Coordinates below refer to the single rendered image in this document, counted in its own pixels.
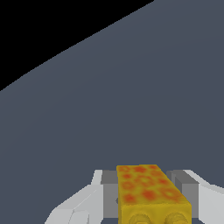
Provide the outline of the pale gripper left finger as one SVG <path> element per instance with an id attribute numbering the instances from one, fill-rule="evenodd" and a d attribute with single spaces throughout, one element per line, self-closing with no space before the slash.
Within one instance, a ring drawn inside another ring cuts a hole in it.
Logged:
<path id="1" fill-rule="evenodd" d="M 45 224 L 101 224 L 104 218 L 117 217 L 117 172 L 95 170 L 91 184 L 55 207 Z"/>

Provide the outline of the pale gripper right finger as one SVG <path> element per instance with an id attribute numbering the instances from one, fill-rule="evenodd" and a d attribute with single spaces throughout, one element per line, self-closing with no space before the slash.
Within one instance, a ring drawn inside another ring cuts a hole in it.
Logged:
<path id="1" fill-rule="evenodd" d="M 191 170 L 167 171 L 166 176 L 192 205 L 192 217 L 204 224 L 224 224 L 224 188 Z"/>

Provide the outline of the yellow block with orange spots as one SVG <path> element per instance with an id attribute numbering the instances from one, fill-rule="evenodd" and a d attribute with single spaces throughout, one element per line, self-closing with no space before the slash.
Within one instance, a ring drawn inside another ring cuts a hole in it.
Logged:
<path id="1" fill-rule="evenodd" d="M 118 165 L 118 224 L 192 224 L 192 205 L 156 164 Z"/>

